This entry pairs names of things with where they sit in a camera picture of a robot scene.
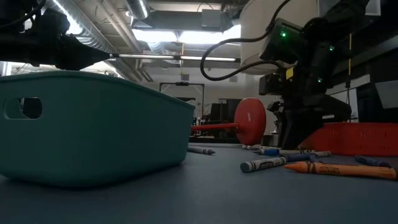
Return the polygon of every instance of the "red disc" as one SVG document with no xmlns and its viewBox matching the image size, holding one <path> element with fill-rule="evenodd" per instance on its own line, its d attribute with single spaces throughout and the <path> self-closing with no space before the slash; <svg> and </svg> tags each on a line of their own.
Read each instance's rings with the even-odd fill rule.
<svg viewBox="0 0 398 224">
<path fill-rule="evenodd" d="M 236 137 L 247 146 L 260 144 L 266 130 L 266 111 L 257 98 L 243 99 L 235 111 L 235 123 L 239 123 Z"/>
</svg>

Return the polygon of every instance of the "table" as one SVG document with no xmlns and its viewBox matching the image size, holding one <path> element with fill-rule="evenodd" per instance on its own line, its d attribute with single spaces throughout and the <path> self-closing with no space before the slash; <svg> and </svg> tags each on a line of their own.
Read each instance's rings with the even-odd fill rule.
<svg viewBox="0 0 398 224">
<path fill-rule="evenodd" d="M 283 167 L 244 174 L 262 159 L 240 146 L 122 184 L 71 190 L 0 176 L 0 223 L 396 223 L 398 182 L 297 174 Z M 324 162 L 357 164 L 352 157 Z M 398 165 L 398 159 L 384 159 Z"/>
</svg>

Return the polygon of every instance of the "red plastic basket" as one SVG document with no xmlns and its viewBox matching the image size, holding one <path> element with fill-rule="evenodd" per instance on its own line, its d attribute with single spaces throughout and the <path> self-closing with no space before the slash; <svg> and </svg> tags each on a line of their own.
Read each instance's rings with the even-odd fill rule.
<svg viewBox="0 0 398 224">
<path fill-rule="evenodd" d="M 332 123 L 313 133 L 304 146 L 336 155 L 398 156 L 398 124 Z"/>
</svg>

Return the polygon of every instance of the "ceiling light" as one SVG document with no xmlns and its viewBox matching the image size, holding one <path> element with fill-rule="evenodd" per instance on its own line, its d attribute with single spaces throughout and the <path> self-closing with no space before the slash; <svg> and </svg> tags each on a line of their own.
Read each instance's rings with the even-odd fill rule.
<svg viewBox="0 0 398 224">
<path fill-rule="evenodd" d="M 186 44 L 217 44 L 226 39 L 240 38 L 241 25 L 236 25 L 221 32 L 204 32 L 204 31 L 184 31 L 180 36 L 180 40 Z"/>
<path fill-rule="evenodd" d="M 136 54 L 119 54 L 121 58 L 143 58 L 143 59 L 174 59 L 172 55 L 136 55 Z"/>
<path fill-rule="evenodd" d="M 182 60 L 201 60 L 198 56 L 181 56 Z M 236 62 L 236 58 L 207 57 L 206 61 L 215 62 Z"/>
<path fill-rule="evenodd" d="M 137 30 L 133 29 L 132 32 L 137 40 L 145 42 L 175 42 L 177 36 L 171 31 L 155 31 L 155 30 Z"/>
<path fill-rule="evenodd" d="M 70 27 L 67 31 L 67 34 L 80 34 L 83 29 L 77 24 L 76 20 L 72 18 L 72 16 L 67 12 L 67 10 L 57 1 L 53 0 L 53 2 L 61 9 L 61 11 L 67 16 Z"/>
</svg>

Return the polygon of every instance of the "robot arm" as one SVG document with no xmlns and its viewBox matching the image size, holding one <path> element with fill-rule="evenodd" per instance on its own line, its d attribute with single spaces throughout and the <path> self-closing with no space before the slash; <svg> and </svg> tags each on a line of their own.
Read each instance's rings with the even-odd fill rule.
<svg viewBox="0 0 398 224">
<path fill-rule="evenodd" d="M 296 65 L 260 80 L 260 94 L 281 95 L 268 110 L 278 122 L 278 146 L 293 149 L 323 126 L 324 115 L 334 122 L 350 119 L 351 107 L 326 95 L 331 76 L 341 58 L 349 54 L 337 43 L 353 31 L 364 17 L 369 0 L 341 0 L 324 17 L 311 19 L 303 28 L 283 19 L 275 21 L 263 53 L 263 60 Z"/>
<path fill-rule="evenodd" d="M 67 35 L 70 23 L 66 15 L 53 9 L 47 9 L 41 15 L 45 2 L 0 0 L 0 61 L 80 70 L 109 58 L 109 54 L 85 46 L 74 36 Z M 32 28 L 24 30 L 27 19 L 32 21 Z"/>
</svg>

